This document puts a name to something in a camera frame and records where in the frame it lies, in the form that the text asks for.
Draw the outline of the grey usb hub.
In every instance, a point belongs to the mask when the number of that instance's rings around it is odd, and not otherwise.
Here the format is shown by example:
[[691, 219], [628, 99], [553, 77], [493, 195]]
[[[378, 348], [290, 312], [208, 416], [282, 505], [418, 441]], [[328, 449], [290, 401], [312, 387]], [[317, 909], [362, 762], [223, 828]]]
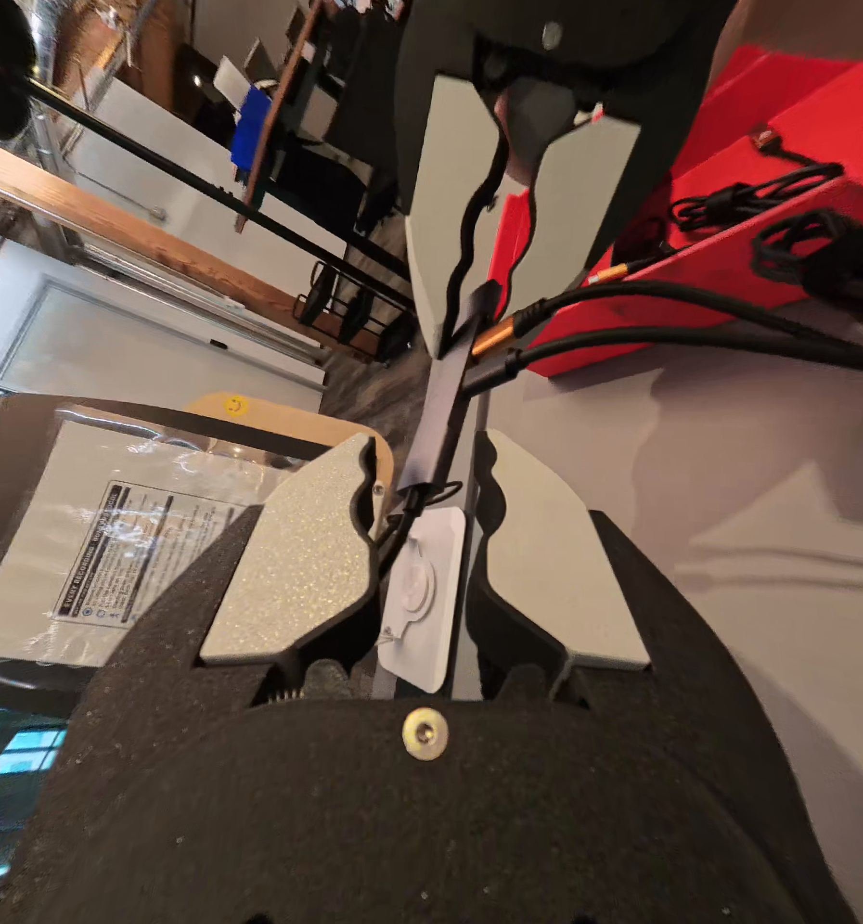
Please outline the grey usb hub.
[[432, 362], [421, 418], [398, 485], [406, 512], [419, 511], [445, 486], [469, 407], [461, 388], [473, 343], [490, 324], [501, 298], [497, 281], [478, 286], [461, 306], [460, 325], [447, 351]]

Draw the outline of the printed sheet in plastic sleeve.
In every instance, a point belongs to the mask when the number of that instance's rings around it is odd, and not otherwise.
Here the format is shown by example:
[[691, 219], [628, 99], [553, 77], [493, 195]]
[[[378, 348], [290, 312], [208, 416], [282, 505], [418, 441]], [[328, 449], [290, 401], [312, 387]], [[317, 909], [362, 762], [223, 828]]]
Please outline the printed sheet in plastic sleeve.
[[97, 668], [250, 506], [328, 450], [183, 411], [0, 409], [0, 661]]

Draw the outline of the wooden beam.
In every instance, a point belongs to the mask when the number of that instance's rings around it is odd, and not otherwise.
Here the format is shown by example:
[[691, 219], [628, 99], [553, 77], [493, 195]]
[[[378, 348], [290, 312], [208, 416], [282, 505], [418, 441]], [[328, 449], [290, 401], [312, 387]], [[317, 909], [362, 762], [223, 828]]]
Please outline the wooden beam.
[[293, 316], [295, 298], [288, 293], [2, 148], [0, 198], [239, 301], [254, 314], [325, 348], [340, 348], [324, 332], [299, 323]]

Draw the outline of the white plastic tag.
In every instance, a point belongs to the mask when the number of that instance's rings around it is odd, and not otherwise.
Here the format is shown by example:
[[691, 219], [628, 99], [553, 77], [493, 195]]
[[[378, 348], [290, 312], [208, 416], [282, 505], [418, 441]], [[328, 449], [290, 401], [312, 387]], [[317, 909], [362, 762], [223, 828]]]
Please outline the white plastic tag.
[[465, 529], [458, 507], [426, 510], [391, 568], [379, 664], [430, 695], [439, 692], [447, 673]]

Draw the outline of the blue box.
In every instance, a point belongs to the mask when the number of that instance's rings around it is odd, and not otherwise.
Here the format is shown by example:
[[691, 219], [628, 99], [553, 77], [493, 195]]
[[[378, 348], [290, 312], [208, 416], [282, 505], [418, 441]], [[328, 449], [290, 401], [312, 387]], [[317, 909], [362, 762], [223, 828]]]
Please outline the blue box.
[[269, 95], [258, 87], [249, 87], [238, 113], [230, 144], [230, 160], [236, 182], [247, 188], [254, 165], [258, 142], [262, 139], [264, 121], [270, 111]]

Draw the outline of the dark monitor screen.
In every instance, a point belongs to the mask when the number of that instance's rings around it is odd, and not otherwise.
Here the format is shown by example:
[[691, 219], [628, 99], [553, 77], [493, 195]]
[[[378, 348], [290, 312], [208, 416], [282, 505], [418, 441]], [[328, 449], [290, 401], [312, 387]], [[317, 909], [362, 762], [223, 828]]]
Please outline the dark monitor screen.
[[89, 677], [83, 668], [0, 658], [0, 826], [32, 814]]

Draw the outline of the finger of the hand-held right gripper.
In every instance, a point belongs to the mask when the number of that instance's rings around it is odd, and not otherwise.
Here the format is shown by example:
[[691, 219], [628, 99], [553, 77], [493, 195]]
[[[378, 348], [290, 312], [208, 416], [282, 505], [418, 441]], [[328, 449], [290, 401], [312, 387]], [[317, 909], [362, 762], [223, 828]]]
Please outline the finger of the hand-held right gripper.
[[600, 228], [640, 127], [599, 108], [569, 121], [540, 154], [531, 138], [509, 142], [507, 176], [526, 188], [505, 197], [496, 232], [499, 319], [564, 293], [594, 262], [593, 248], [609, 248]]
[[476, 87], [438, 75], [411, 206], [405, 215], [414, 306], [429, 355], [440, 359], [459, 326], [480, 215], [502, 182], [508, 144]]

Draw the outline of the wooden board with smiley sticker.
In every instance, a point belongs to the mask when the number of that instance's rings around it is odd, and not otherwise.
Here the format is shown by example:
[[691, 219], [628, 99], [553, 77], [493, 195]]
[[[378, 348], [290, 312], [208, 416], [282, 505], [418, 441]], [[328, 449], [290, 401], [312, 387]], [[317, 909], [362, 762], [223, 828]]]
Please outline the wooden board with smiley sticker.
[[184, 410], [222, 422], [237, 423], [267, 433], [292, 437], [310, 444], [333, 448], [356, 433], [373, 437], [376, 450], [376, 483], [373, 489], [375, 525], [373, 534], [379, 535], [379, 522], [387, 513], [389, 494], [394, 474], [391, 447], [375, 430], [354, 422], [250, 398], [229, 391], [208, 394], [188, 404]]

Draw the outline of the black boom pole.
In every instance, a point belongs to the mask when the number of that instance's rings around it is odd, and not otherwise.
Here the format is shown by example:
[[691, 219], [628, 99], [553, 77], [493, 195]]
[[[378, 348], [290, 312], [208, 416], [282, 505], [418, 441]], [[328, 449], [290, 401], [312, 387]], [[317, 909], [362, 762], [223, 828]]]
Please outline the black boom pole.
[[15, 77], [14, 80], [23, 87], [23, 93], [26, 97], [44, 103], [58, 114], [69, 118], [73, 123], [137, 157], [141, 162], [155, 167], [166, 176], [183, 183], [213, 202], [217, 202], [237, 217], [243, 218], [248, 223], [261, 227], [275, 237], [279, 237], [302, 249], [317, 260], [321, 260], [326, 266], [338, 271], [344, 277], [381, 296], [390, 304], [396, 304], [402, 309], [414, 309], [414, 303], [410, 297], [393, 289], [390, 285], [380, 282], [379, 279], [357, 268], [350, 261], [334, 255], [328, 249], [322, 248], [322, 246], [310, 241], [292, 228], [270, 218], [266, 214], [255, 211], [221, 187], [207, 182], [207, 180], [181, 167], [172, 160], [153, 152], [137, 141], [133, 141], [117, 129], [69, 102], [67, 98], [64, 98], [56, 90], [47, 87], [30, 76], [21, 75], [20, 77]]

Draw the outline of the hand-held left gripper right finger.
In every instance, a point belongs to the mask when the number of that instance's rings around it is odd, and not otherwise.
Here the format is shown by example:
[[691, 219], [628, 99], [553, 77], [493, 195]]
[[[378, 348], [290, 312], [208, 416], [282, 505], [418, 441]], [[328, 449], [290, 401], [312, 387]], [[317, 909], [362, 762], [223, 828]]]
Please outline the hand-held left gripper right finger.
[[466, 624], [484, 666], [648, 667], [609, 555], [576, 492], [499, 431], [476, 434], [473, 461], [481, 538]]

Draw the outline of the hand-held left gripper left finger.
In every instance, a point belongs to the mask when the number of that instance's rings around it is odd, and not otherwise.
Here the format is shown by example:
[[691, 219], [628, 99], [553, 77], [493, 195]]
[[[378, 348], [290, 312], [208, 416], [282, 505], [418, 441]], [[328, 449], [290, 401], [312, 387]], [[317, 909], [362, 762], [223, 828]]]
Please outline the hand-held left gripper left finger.
[[376, 441], [356, 433], [264, 502], [199, 651], [205, 665], [264, 664], [352, 616], [378, 584]]

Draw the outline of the brown wooden shelf board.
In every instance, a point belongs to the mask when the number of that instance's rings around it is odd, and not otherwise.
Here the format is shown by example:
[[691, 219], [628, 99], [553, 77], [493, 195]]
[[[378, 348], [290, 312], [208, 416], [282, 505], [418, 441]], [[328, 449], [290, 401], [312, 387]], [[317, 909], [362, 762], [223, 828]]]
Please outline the brown wooden shelf board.
[[256, 141], [252, 166], [248, 171], [248, 178], [247, 182], [245, 183], [245, 195], [243, 199], [245, 207], [248, 210], [251, 210], [252, 213], [258, 211], [260, 208], [260, 206], [256, 204], [258, 187], [260, 182], [267, 175], [265, 166], [268, 159], [271, 135], [277, 123], [279, 122], [281, 109], [284, 106], [291, 83], [293, 82], [294, 77], [298, 72], [299, 65], [303, 59], [303, 52], [306, 49], [313, 30], [317, 27], [317, 24], [322, 17], [323, 6], [324, 3], [322, 1], [308, 2], [306, 15], [296, 35], [296, 40], [292, 45], [289, 53], [287, 54], [283, 71], [278, 80], [276, 90], [270, 98], [269, 109], [266, 111], [261, 123], [261, 129], [258, 133]]

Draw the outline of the red plastic bin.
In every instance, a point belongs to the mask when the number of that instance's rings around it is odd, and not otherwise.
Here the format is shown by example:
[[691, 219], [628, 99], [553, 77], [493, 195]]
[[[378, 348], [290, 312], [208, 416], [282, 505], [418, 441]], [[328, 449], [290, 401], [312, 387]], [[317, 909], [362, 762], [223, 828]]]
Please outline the red plastic bin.
[[[719, 194], [738, 182], [777, 179], [792, 164], [761, 153], [752, 138], [770, 130], [792, 153], [841, 165], [841, 177], [796, 194], [763, 216], [731, 228], [687, 231], [668, 216], [688, 196]], [[762, 308], [800, 300], [798, 283], [772, 282], [752, 268], [753, 239], [765, 228], [814, 210], [830, 210], [863, 225], [863, 62], [805, 59], [738, 49], [702, 102], [671, 168], [595, 272], [626, 262], [624, 252], [666, 241], [676, 253], [638, 272], [640, 281], [684, 283], [734, 296]]]

